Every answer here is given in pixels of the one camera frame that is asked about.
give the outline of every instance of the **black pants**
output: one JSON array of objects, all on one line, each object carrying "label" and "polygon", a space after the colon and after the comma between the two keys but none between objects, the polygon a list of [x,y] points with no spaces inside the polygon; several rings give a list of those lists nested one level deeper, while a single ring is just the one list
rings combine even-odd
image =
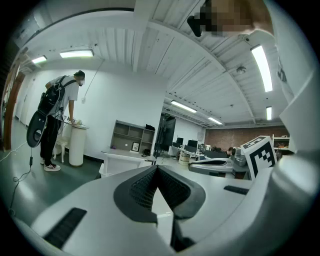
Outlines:
[{"label": "black pants", "polygon": [[52,152],[56,144],[58,130],[61,126],[61,121],[55,119],[52,115],[48,115],[48,122],[41,137],[41,151],[40,156],[44,158],[44,164],[49,166],[51,164]]}]

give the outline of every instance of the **fluorescent light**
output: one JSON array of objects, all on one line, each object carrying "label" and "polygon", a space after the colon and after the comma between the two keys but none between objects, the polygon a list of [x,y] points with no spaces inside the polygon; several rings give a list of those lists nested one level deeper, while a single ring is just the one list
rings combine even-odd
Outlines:
[{"label": "fluorescent light", "polygon": [[197,112],[196,110],[192,109],[191,107],[182,105],[181,103],[176,102],[175,100],[171,101],[171,104],[176,105],[176,106],[178,106],[178,107],[180,107],[180,108],[183,108],[183,109],[185,109],[185,110],[188,110],[188,111],[190,111],[190,112],[192,112],[192,113],[196,113],[196,112]]},{"label": "fluorescent light", "polygon": [[61,52],[60,56],[62,58],[71,58],[71,57],[92,57],[94,52],[92,50],[70,50]]},{"label": "fluorescent light", "polygon": [[266,107],[266,119],[267,120],[272,119],[272,107],[270,107],[270,106]]},{"label": "fluorescent light", "polygon": [[211,121],[214,121],[214,122],[217,123],[218,125],[222,125],[221,122],[217,121],[216,119],[213,119],[212,117],[208,117],[208,119],[210,119]]},{"label": "fluorescent light", "polygon": [[264,49],[262,48],[261,45],[259,45],[252,48],[251,52],[255,58],[256,63],[258,64],[258,67],[262,76],[265,92],[272,91],[273,88],[272,88],[271,74],[270,74],[270,69],[269,69],[269,65],[268,65],[268,61],[267,61]]},{"label": "fluorescent light", "polygon": [[47,58],[46,58],[46,56],[41,56],[41,57],[39,57],[39,58],[35,58],[35,59],[33,59],[32,60],[32,62],[34,63],[34,64],[36,64],[36,63],[39,63],[39,62],[45,62],[47,60]]}]

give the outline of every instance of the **white sneaker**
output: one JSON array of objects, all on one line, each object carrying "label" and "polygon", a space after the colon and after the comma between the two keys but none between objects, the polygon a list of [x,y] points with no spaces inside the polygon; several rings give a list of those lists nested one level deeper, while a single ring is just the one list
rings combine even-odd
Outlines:
[{"label": "white sneaker", "polygon": [[49,166],[44,165],[44,170],[47,172],[56,172],[56,171],[60,171],[61,167],[59,165],[51,163]]}]

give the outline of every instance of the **white ceiling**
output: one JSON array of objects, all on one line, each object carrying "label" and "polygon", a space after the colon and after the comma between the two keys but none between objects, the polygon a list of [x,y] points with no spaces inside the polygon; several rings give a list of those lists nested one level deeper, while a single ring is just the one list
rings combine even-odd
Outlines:
[{"label": "white ceiling", "polygon": [[[30,59],[45,55],[51,61],[59,59],[61,51],[92,48],[97,57],[131,65],[133,70],[136,63],[137,70],[168,78],[164,112],[208,128],[216,128],[208,117],[220,120],[224,127],[255,126],[266,123],[266,107],[272,106],[270,124],[279,124],[279,114],[287,102],[276,76],[278,54],[274,39],[263,32],[229,38],[210,34],[195,37],[186,19],[199,11],[203,2],[156,1],[143,35],[140,21],[135,19],[136,11],[102,11],[73,17],[36,35],[27,43],[28,55]],[[139,36],[141,45],[137,51]],[[270,67],[270,92],[264,90],[250,51],[257,44],[262,45]],[[245,74],[236,72],[240,66],[246,67]],[[171,105],[173,99],[198,112],[193,114]]]}]

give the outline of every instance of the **black rubber pad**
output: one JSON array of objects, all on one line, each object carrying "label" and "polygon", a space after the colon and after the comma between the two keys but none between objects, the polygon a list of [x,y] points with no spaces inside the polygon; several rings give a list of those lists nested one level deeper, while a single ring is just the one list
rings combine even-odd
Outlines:
[{"label": "black rubber pad", "polygon": [[86,213],[86,210],[72,208],[44,237],[44,240],[61,249]]},{"label": "black rubber pad", "polygon": [[237,187],[237,186],[225,186],[223,189],[234,192],[234,193],[238,193],[241,195],[246,195],[249,192],[249,189]]}]

